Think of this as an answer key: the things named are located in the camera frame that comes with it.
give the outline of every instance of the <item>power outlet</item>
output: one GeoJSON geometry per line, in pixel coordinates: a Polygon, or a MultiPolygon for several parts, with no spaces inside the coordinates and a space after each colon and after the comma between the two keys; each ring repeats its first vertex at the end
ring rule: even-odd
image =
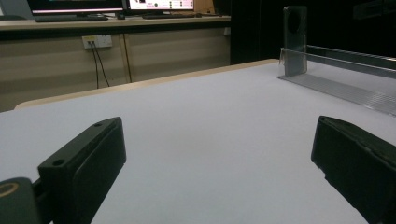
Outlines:
{"type": "Polygon", "coordinates": [[[93,43],[97,48],[110,48],[113,46],[111,35],[84,35],[82,37],[84,49],[91,48],[90,42],[93,43]]]}

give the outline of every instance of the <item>wall socket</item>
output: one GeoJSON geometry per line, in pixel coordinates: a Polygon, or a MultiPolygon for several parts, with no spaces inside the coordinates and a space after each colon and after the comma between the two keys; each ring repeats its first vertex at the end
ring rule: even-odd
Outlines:
{"type": "Polygon", "coordinates": [[[91,48],[91,45],[89,44],[90,41],[93,42],[97,48],[110,48],[113,46],[111,35],[84,35],[82,37],[84,49],[91,48]]]}

